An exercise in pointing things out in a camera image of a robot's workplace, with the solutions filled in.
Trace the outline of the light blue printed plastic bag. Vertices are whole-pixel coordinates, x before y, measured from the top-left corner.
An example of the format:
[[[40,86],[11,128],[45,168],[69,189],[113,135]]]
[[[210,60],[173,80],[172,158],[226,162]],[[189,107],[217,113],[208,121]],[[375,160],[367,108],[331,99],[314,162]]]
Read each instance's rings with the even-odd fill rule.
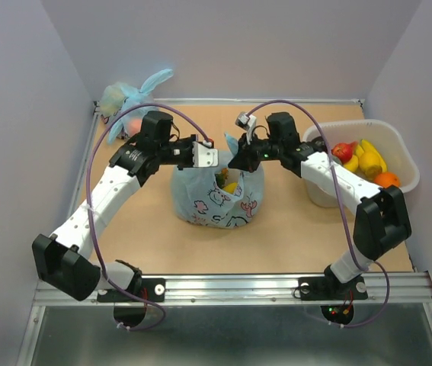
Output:
[[[171,198],[178,218],[198,226],[233,229],[248,224],[257,214],[264,197],[264,170],[261,166],[255,172],[228,167],[238,141],[228,134],[225,138],[228,149],[219,152],[216,167],[173,170]],[[238,183],[234,194],[216,184],[215,174],[224,168],[229,170],[226,185]]]

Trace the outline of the orange pineapple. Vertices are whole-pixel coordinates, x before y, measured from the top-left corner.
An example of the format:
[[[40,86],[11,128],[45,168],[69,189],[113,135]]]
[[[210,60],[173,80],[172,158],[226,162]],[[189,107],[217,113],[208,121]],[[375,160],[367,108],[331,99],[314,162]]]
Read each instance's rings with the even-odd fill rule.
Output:
[[[217,186],[223,188],[229,178],[229,170],[227,168],[222,169],[219,173],[215,174],[215,178]]]

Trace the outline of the yellow wrinkled fruit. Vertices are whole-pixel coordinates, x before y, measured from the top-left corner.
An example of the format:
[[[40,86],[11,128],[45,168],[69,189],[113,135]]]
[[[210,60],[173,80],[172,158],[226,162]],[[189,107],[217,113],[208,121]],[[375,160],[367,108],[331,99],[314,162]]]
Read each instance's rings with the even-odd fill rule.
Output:
[[[230,184],[226,185],[226,186],[223,187],[222,189],[223,189],[225,192],[229,193],[229,194],[234,194],[235,189],[236,189],[237,187],[238,187],[238,183],[237,183],[237,182],[233,182],[233,183],[230,183]]]

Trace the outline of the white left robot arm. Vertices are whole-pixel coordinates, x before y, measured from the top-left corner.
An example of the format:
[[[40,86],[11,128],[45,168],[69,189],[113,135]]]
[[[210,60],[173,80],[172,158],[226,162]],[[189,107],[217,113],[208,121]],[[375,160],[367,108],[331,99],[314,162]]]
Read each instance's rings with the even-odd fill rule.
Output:
[[[139,299],[142,279],[138,269],[126,266],[125,274],[114,283],[104,260],[94,264],[89,258],[101,253],[98,238],[117,211],[161,165],[180,169],[216,165],[213,142],[200,141],[195,135],[173,140],[172,126],[170,114],[149,111],[139,132],[114,153],[96,186],[86,187],[85,202],[52,234],[39,235],[33,241],[40,280],[76,300],[109,287],[124,300]]]

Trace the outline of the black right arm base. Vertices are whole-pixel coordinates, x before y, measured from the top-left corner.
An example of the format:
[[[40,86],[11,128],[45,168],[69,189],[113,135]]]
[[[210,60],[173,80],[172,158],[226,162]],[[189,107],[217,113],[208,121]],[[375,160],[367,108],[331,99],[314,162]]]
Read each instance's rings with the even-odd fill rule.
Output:
[[[301,277],[293,289],[293,297],[302,301],[324,301],[323,317],[330,323],[348,326],[354,317],[354,302],[367,300],[368,293],[362,276],[341,283],[330,267],[323,275]]]

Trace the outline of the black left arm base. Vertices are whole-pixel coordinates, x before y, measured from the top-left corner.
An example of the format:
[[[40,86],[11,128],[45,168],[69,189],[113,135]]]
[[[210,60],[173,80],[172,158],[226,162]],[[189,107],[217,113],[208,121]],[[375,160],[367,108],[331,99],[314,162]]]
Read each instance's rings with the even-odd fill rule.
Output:
[[[142,271],[122,260],[107,264],[108,279],[101,277],[97,302],[113,303],[118,329],[135,332],[153,329],[166,317],[165,279],[143,279]]]

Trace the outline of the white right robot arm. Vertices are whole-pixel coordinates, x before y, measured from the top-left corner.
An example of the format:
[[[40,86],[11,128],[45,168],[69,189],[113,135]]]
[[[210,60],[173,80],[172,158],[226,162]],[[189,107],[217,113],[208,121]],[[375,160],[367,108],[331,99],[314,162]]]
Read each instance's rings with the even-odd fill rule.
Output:
[[[349,249],[330,265],[322,279],[328,296],[346,293],[350,281],[411,236],[402,190],[396,186],[382,188],[337,164],[329,158],[323,137],[301,141],[289,113],[277,112],[267,118],[265,139],[254,135],[255,116],[240,113],[235,123],[245,134],[238,140],[230,168],[254,172],[263,161],[278,161],[286,170],[335,197],[339,207],[354,214],[354,228],[347,234]]]

